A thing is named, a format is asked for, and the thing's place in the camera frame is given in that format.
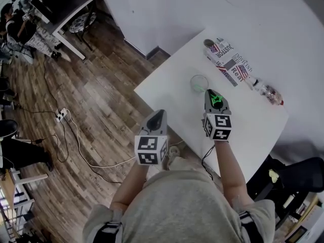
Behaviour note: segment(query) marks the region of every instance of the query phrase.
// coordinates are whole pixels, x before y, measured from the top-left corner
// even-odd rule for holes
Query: wooden floor
[[[44,60],[49,88],[60,108],[66,107],[79,126],[81,151],[93,165],[114,165],[134,156],[134,135],[150,112],[134,88],[161,65],[167,56],[157,53],[144,60],[123,41],[122,34],[106,23],[95,23],[85,39],[93,47],[91,52],[71,34],[68,37],[85,53],[82,61],[70,50],[69,63],[45,59],[35,53],[34,65],[14,60],[4,68],[13,90],[19,93],[19,103],[31,111],[56,111],[44,81]],[[17,109],[6,112],[6,118],[19,123],[20,137],[36,140],[56,134],[42,145],[52,155],[55,169],[49,178],[33,185],[35,199],[32,225],[38,231],[45,228],[53,235],[53,242],[81,242],[82,228],[93,205],[109,205],[119,184],[106,182],[92,172],[78,153],[76,140],[68,124],[63,122],[69,151],[67,158],[64,130],[52,113],[35,113]],[[74,132],[75,126],[69,121]],[[121,182],[134,160],[112,169],[94,168],[107,180]],[[45,165],[22,169],[22,176],[48,173]]]

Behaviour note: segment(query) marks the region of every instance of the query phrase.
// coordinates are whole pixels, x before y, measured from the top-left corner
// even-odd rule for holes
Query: gray shirt
[[[264,243],[274,237],[274,203],[256,202],[249,211]],[[161,172],[144,185],[121,219],[123,242],[249,242],[238,213],[209,177],[197,171]]]

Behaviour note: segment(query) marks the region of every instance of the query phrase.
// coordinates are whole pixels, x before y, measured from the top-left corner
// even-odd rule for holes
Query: white table
[[[60,33],[60,29],[82,8],[87,6],[93,0],[70,0],[64,11],[57,16],[55,23],[47,23],[44,25],[45,29],[52,35],[54,35],[61,43],[66,45],[70,50],[77,54],[81,59],[86,57],[78,51],[71,43],[69,43]]]
[[[234,88],[203,55],[203,41],[220,35],[212,29],[198,34],[146,78],[135,92],[153,110],[166,110],[168,125],[202,158],[214,142],[206,137],[201,122],[204,94],[191,89],[190,79],[196,74],[204,75],[209,80],[209,88],[222,94],[229,103],[233,127],[229,142],[248,181],[278,140],[288,114],[283,106],[271,105],[266,97],[251,91],[245,83]],[[205,161],[220,174],[215,149]]]

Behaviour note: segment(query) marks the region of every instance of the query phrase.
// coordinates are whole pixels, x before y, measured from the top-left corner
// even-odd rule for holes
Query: black pants
[[[48,154],[45,153],[42,147],[21,142],[14,139],[4,139],[1,142],[3,154],[3,168],[9,169],[15,165],[15,168],[23,168],[38,162],[46,163],[48,161]]]
[[[10,105],[11,104],[10,101],[3,99],[4,94],[15,96],[15,92],[12,91],[11,89],[0,92],[0,104],[2,104],[2,105]]]

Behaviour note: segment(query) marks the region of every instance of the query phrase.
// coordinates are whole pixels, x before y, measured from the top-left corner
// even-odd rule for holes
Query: green light
[[[222,96],[214,96],[214,95],[211,95],[212,97],[212,104],[213,106],[215,105],[215,103],[220,103],[222,101]]]

